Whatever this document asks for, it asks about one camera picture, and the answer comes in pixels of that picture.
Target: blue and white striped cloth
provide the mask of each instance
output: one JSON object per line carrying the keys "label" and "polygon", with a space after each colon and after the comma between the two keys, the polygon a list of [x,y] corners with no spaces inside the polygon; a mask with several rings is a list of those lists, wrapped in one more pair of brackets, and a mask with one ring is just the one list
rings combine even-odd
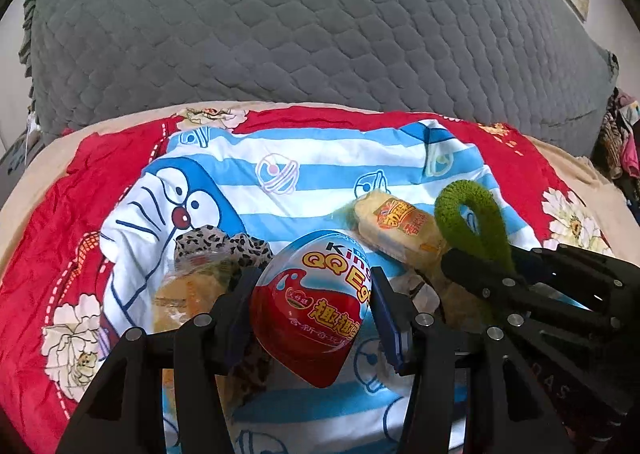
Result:
{"label": "blue and white striped cloth", "polygon": [[[309,232],[345,230],[341,209],[371,189],[432,213],[440,190],[457,179],[491,190],[511,243],[540,246],[500,195],[478,149],[432,119],[366,132],[307,128],[233,135],[199,127],[177,133],[102,227],[100,247],[115,263],[104,316],[119,335],[132,325],[152,331],[153,294],[175,238],[190,229],[210,224],[230,235],[245,231],[277,253]],[[473,215],[466,216],[472,225]],[[404,272],[383,254],[367,249],[367,257],[388,277]],[[234,414],[237,452],[394,452],[407,401],[378,381],[378,361],[378,336],[368,316],[332,387],[315,389],[276,366],[267,392]],[[175,418],[166,414],[165,423],[171,446]]]}

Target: ruffled edge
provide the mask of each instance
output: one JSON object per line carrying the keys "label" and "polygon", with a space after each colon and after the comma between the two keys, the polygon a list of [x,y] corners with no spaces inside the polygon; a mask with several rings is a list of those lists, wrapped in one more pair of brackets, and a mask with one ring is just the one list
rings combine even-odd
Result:
{"label": "ruffled edge", "polygon": [[[31,77],[31,26],[33,24],[33,13],[36,9],[36,0],[24,0],[22,6],[24,7],[24,22],[22,23],[24,37],[22,38],[22,46],[20,46],[20,51],[18,52],[18,59],[20,60],[20,63],[22,63],[26,67],[24,76]],[[29,90],[29,98],[31,99],[29,112],[33,113],[35,110],[35,99],[33,98],[33,82],[31,83],[31,89]]]}

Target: pile of clothes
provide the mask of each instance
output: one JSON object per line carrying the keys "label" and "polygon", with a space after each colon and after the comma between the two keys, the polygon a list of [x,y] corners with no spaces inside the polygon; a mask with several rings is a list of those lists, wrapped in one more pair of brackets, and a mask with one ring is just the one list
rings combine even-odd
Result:
{"label": "pile of clothes", "polygon": [[640,104],[636,98],[614,89],[607,103],[598,142],[591,158],[594,165],[625,194],[626,204],[640,224]]}

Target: gray fabric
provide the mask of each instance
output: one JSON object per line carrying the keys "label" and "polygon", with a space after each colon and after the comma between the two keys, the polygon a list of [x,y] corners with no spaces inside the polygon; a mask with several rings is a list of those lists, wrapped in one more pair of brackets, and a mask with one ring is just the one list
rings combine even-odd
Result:
{"label": "gray fabric", "polygon": [[36,0],[47,138],[183,102],[435,111],[588,155],[617,68],[562,0]]}

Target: toy egg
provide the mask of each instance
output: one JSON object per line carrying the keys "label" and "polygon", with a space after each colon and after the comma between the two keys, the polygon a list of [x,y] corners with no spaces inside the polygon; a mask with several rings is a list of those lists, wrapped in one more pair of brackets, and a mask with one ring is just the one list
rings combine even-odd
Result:
{"label": "toy egg", "polygon": [[251,322],[262,347],[316,387],[330,386],[369,308],[371,271],[362,246],[316,231],[282,249],[252,294]]}

